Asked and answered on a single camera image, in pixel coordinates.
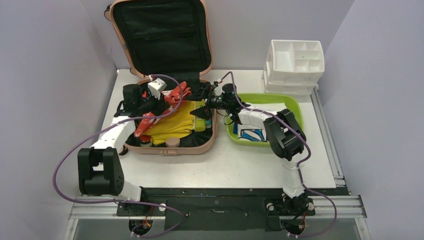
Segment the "suitcase lid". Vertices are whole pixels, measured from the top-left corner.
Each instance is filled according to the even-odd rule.
[[[109,10],[133,74],[202,75],[212,68],[203,0],[117,0]]]

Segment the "white wall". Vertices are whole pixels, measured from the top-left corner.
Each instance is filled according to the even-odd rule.
[[[0,3],[0,239],[62,239],[71,204],[53,170],[98,130],[116,70],[77,0]],[[75,155],[60,186],[78,189]]]
[[[424,1],[356,0],[319,95],[373,240],[423,239]]]
[[[215,69],[262,69],[272,39],[319,40],[324,51],[354,0],[205,0]],[[114,0],[81,0],[113,62],[128,69],[103,16]]]

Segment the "white box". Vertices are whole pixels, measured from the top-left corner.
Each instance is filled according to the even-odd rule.
[[[284,85],[284,84],[273,84],[267,81],[267,71],[262,73],[262,92],[269,94],[283,94],[288,95],[299,103],[309,102],[311,100],[311,93],[314,87],[318,87],[318,84],[307,84],[304,85]]]
[[[324,66],[320,41],[271,40],[264,71],[271,84],[316,84]]]

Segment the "cable connector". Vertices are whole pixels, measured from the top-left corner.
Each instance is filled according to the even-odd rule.
[[[156,80],[149,82],[147,87],[155,98],[160,99],[161,93],[167,87],[167,84],[162,79],[156,78]]]

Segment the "open suitcase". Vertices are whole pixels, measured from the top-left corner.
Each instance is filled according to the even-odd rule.
[[[203,0],[117,0],[107,7],[104,16],[112,22],[131,73],[141,77],[138,84],[147,84],[145,76],[150,74],[169,75],[179,82],[186,81],[189,87],[190,83],[206,82],[200,76],[212,68],[213,60]],[[168,87],[176,86],[165,82]],[[210,132],[199,136],[200,140],[186,139],[197,146],[141,147],[131,137],[125,146],[140,154],[202,154],[214,141],[217,116],[214,110]]]

